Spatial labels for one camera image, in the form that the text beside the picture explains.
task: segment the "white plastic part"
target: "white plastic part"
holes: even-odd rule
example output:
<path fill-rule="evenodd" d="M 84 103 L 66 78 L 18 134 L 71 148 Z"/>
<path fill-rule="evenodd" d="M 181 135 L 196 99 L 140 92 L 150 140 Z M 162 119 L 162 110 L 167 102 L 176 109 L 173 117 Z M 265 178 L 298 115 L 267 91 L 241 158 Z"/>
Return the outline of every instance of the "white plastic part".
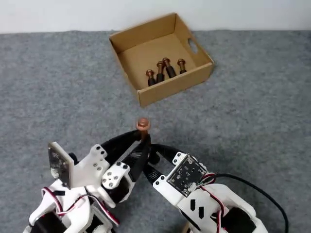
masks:
<path fill-rule="evenodd" d="M 227 186 L 223 184 L 208 184 L 202 189 L 193 191 L 187 198 L 182 199 L 178 208 L 183 211 L 189 218 L 195 222 L 201 229 L 198 231 L 193 225 L 190 225 L 190 229 L 194 233 L 215 233 L 216 223 L 210 218 L 210 216 L 217 212 L 220 207 L 219 204 L 210 196 L 209 192 L 216 196 L 227 207 L 238 207 L 244 210 L 252 219 L 256 225 L 256 229 L 252 233 L 268 233 L 263 223 L 256 217 L 254 208 L 245 202 L 242 198 L 232 192 Z M 195 200 L 195 209 L 190 209 L 190 200 Z M 200 218 L 198 214 L 199 207 L 204 207 L 204 217 Z M 220 233 L 227 233 L 224 229 L 220 229 Z"/>
<path fill-rule="evenodd" d="M 119 184 L 121 179 L 128 174 L 130 167 L 122 162 L 116 162 L 103 175 L 102 182 L 106 189 L 114 189 Z"/>

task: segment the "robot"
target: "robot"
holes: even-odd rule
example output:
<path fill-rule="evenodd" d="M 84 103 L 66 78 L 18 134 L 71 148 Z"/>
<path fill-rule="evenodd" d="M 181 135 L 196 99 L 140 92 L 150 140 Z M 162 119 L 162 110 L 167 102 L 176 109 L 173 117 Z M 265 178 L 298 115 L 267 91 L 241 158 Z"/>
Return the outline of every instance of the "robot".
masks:
<path fill-rule="evenodd" d="M 149 121 L 141 118 L 137 128 L 94 145 L 81 161 L 57 142 L 49 143 L 55 182 L 41 189 L 42 202 L 24 233 L 113 233 L 119 221 L 107 206 L 126 201 L 147 163 L 159 161 L 149 154 Z M 120 160 L 136 141 L 140 143 Z"/>
<path fill-rule="evenodd" d="M 24 233 L 113 233 L 113 224 L 118 226 L 119 222 L 106 206 L 114 208 L 126 201 L 142 172 L 153 188 L 187 219 L 187 233 L 268 233 L 249 203 L 227 186 L 214 183 L 219 174 L 209 172 L 188 153 L 152 144 L 146 118 L 141 118 L 136 127 L 137 130 L 94 145 L 80 162 L 56 142 L 50 143 L 50 168 L 55 182 L 42 188 L 42 202 L 30 215 Z M 135 141 L 140 143 L 120 160 Z M 160 155 L 173 165 L 168 175 L 153 167 Z M 287 233 L 285 212 L 267 197 L 281 210 Z"/>

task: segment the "gray carpet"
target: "gray carpet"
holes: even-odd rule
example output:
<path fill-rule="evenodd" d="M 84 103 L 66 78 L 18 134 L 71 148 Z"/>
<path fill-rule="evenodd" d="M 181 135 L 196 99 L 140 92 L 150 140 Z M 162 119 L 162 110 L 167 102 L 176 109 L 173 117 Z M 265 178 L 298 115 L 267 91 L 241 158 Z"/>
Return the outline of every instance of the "gray carpet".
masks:
<path fill-rule="evenodd" d="M 310 231 L 311 32 L 195 32 L 216 62 L 211 78 L 145 109 L 121 75 L 110 34 L 0 35 L 0 232 L 22 232 L 40 188 L 53 181 L 47 142 L 81 159 L 140 116 L 152 121 L 153 142 L 248 179 L 285 208 L 290 232 Z M 284 232 L 267 199 L 219 182 L 252 204 L 269 232 Z M 185 223 L 145 177 L 113 212 L 118 233 L 177 233 Z"/>

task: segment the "hex bolt head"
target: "hex bolt head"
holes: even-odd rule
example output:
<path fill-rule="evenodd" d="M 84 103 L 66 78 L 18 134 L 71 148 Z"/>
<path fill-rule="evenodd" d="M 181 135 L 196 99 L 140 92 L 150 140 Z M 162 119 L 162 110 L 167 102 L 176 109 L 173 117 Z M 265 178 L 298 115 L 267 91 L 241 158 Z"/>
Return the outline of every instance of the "hex bolt head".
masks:
<path fill-rule="evenodd" d="M 136 129 L 138 129 L 139 131 L 149 130 L 150 129 L 150 121 L 145 117 L 140 118 L 136 122 Z"/>
<path fill-rule="evenodd" d="M 169 67 L 169 66 L 170 66 L 170 60 L 169 60 L 167 57 L 163 58 L 162 61 L 163 61 L 164 65 L 165 65 L 166 67 Z"/>

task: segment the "screw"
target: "screw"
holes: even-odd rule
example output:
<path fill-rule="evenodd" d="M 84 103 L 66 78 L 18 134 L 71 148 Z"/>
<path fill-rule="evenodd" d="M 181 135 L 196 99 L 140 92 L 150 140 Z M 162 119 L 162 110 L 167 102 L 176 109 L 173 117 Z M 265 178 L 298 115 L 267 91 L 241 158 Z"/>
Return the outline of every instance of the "screw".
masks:
<path fill-rule="evenodd" d="M 154 71 L 152 69 L 146 71 L 146 76 L 148 77 L 148 86 L 152 86 L 156 83 L 154 79 Z"/>
<path fill-rule="evenodd" d="M 185 68 L 185 63 L 186 63 L 185 60 L 182 58 L 178 59 L 177 61 L 177 64 L 180 67 L 180 71 L 179 71 L 180 74 L 187 72 Z"/>
<path fill-rule="evenodd" d="M 163 74 L 163 69 L 164 69 L 164 63 L 162 61 L 159 61 L 156 66 L 158 67 L 158 74 Z"/>
<path fill-rule="evenodd" d="M 164 63 L 164 65 L 165 65 L 166 67 L 171 66 L 171 65 L 170 65 L 170 60 L 169 60 L 167 57 L 163 58 L 163 63 Z"/>

